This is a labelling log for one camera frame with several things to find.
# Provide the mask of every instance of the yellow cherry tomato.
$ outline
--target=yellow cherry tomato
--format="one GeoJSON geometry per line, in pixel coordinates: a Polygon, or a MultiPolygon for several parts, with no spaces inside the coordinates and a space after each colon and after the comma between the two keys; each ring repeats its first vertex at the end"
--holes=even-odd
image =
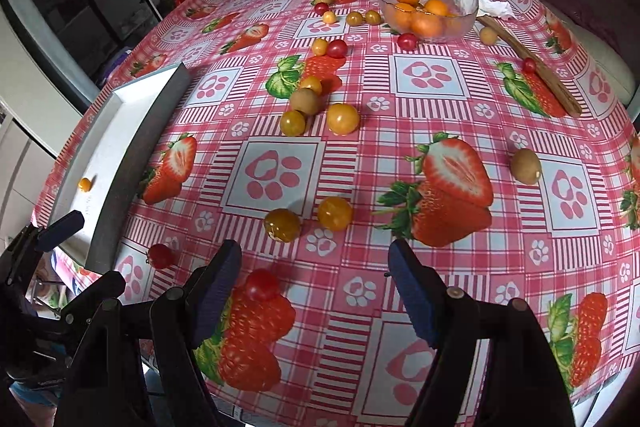
{"type": "Polygon", "coordinates": [[[300,136],[305,129],[306,120],[300,111],[287,111],[280,117],[280,130],[284,136],[300,136]]]}
{"type": "Polygon", "coordinates": [[[334,103],[326,112],[326,124],[333,133],[344,136],[355,131],[360,123],[360,115],[353,105],[334,103]]]}
{"type": "Polygon", "coordinates": [[[300,219],[287,208],[276,208],[264,216],[264,230],[274,241],[290,243],[300,235],[300,219]]]}
{"type": "Polygon", "coordinates": [[[368,12],[366,12],[364,14],[364,19],[372,26],[375,26],[382,22],[382,17],[380,17],[380,14],[375,10],[369,10],[368,12]]]}
{"type": "Polygon", "coordinates": [[[306,87],[307,89],[311,89],[318,96],[322,94],[322,82],[317,76],[311,75],[300,80],[298,89],[303,89],[304,87],[306,87]]]}
{"type": "Polygon", "coordinates": [[[82,192],[89,192],[91,190],[91,180],[89,178],[82,178],[78,183],[78,188],[82,190],[82,192]]]}
{"type": "Polygon", "coordinates": [[[338,232],[346,229],[353,219],[353,208],[345,199],[330,196],[318,206],[318,221],[326,229],[338,232]]]}
{"type": "Polygon", "coordinates": [[[322,14],[322,22],[324,24],[333,24],[336,22],[336,20],[337,20],[337,17],[335,16],[335,13],[332,11],[324,12],[324,14],[322,14]]]}
{"type": "Polygon", "coordinates": [[[360,26],[364,22],[364,17],[360,12],[350,12],[347,15],[347,24],[349,26],[360,26]]]}
{"type": "Polygon", "coordinates": [[[318,37],[314,39],[314,43],[311,44],[311,51],[316,57],[321,57],[326,54],[326,47],[329,45],[329,42],[318,37]]]}

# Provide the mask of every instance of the table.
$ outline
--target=table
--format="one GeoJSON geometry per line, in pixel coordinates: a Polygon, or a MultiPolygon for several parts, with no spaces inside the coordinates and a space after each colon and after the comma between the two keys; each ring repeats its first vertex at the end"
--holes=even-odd
{"type": "MultiPolygon", "coordinates": [[[[347,12],[379,9],[378,0],[340,0],[338,22],[329,26],[309,1],[188,0],[174,10],[112,74],[78,124],[40,196],[39,221],[47,221],[69,159],[111,89],[132,74],[183,61],[194,81],[151,163],[167,142],[188,133],[197,140],[193,171],[178,197],[133,203],[116,269],[126,277],[125,303],[183,284],[223,239],[240,242],[243,277],[257,267],[277,274],[296,311],[292,330],[271,346],[282,381],[269,392],[249,393],[207,380],[218,397],[290,426],[404,422],[433,351],[417,339],[392,279],[383,276],[391,235],[373,224],[389,217],[373,216],[372,210],[384,208],[378,198],[391,183],[421,180],[404,157],[419,154],[415,145],[442,138],[440,132],[460,136],[482,160],[494,193],[491,224],[442,248],[412,241],[420,260],[447,285],[475,298],[525,298],[564,364],[583,356],[567,346],[569,318],[600,315],[600,331],[592,324],[589,334],[600,341],[602,356],[572,399],[632,364],[640,347],[640,238],[620,206],[628,209],[636,199],[624,171],[635,134],[584,48],[538,0],[507,0],[516,20],[505,26],[555,69],[583,108],[578,120],[548,118],[535,111],[558,108],[536,105],[526,86],[515,86],[524,105],[509,95],[505,63],[515,73],[520,61],[500,42],[483,46],[478,27],[459,41],[404,52],[383,25],[345,25],[347,12]],[[241,40],[250,27],[255,38],[241,40]],[[356,133],[337,137],[326,130],[321,113],[305,136],[290,139],[278,129],[287,101],[270,96],[264,85],[283,58],[310,57],[318,36],[340,36],[350,47],[346,63],[337,70],[333,64],[344,85],[330,102],[356,105],[362,124],[356,133]],[[234,50],[243,44],[249,45],[234,50]],[[221,55],[222,49],[228,53],[221,55]],[[510,175],[510,155],[523,147],[541,159],[538,185],[519,184],[510,175]],[[354,222],[345,232],[329,232],[314,220],[319,201],[329,195],[353,203],[354,222]],[[301,237],[286,245],[266,237],[261,224],[267,210],[283,206],[297,211],[304,226],[301,237]],[[177,266],[155,271],[145,264],[146,249],[158,242],[181,253],[177,266]]],[[[64,254],[56,259],[59,271],[66,266],[72,273],[75,289],[95,280],[64,254]]],[[[149,354],[152,348],[147,343],[145,349],[149,354]]],[[[481,343],[460,416],[466,425],[486,354],[481,343]]],[[[565,378],[582,379],[568,371],[565,378]]]]}

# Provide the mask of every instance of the blue gripper pad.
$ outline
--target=blue gripper pad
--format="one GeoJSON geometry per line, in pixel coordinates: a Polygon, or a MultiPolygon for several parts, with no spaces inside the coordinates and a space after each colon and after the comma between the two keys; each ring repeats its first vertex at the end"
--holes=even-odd
{"type": "Polygon", "coordinates": [[[225,308],[226,300],[236,284],[242,264],[242,251],[235,241],[225,241],[218,253],[210,261],[215,263],[216,257],[226,257],[209,288],[196,305],[196,316],[193,328],[193,343],[197,347],[202,341],[210,338],[216,331],[220,315],[225,308]]]}
{"type": "MultiPolygon", "coordinates": [[[[406,243],[403,246],[410,250],[406,243]]],[[[437,346],[439,335],[436,330],[434,306],[427,298],[427,293],[416,279],[412,268],[406,263],[402,255],[402,245],[398,240],[389,247],[388,265],[389,273],[394,278],[406,312],[414,325],[415,334],[427,341],[431,347],[437,346]]]]}

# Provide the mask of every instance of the red cherry tomato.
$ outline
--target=red cherry tomato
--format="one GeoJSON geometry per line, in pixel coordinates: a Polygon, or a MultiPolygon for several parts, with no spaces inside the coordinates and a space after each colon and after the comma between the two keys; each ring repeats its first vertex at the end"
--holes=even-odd
{"type": "Polygon", "coordinates": [[[398,47],[406,52],[413,51],[418,45],[418,37],[412,33],[403,33],[398,37],[398,47]]]}
{"type": "Polygon", "coordinates": [[[331,58],[344,58],[347,56],[347,43],[342,39],[329,42],[326,47],[326,54],[331,58]]]}
{"type": "Polygon", "coordinates": [[[324,14],[324,12],[328,12],[328,11],[329,11],[329,5],[325,2],[319,2],[314,6],[314,12],[316,12],[320,16],[324,14]]]}
{"type": "Polygon", "coordinates": [[[146,251],[146,262],[156,270],[164,270],[175,264],[174,252],[167,245],[158,243],[146,251]]]}
{"type": "Polygon", "coordinates": [[[258,268],[252,271],[244,282],[244,294],[252,301],[270,301],[280,295],[278,278],[269,270],[258,268]]]}
{"type": "Polygon", "coordinates": [[[533,58],[525,58],[522,61],[522,71],[525,73],[535,73],[536,72],[536,61],[533,58]]]}

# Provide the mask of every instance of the strawberry print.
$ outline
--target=strawberry print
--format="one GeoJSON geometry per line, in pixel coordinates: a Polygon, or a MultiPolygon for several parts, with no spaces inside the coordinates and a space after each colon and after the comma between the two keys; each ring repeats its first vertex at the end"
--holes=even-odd
{"type": "Polygon", "coordinates": [[[394,182],[378,198],[391,221],[378,225],[394,237],[417,239],[428,247],[446,247],[491,226],[487,208],[494,191],[476,151],[457,137],[436,133],[433,143],[418,145],[419,156],[406,156],[426,181],[394,182]]]}

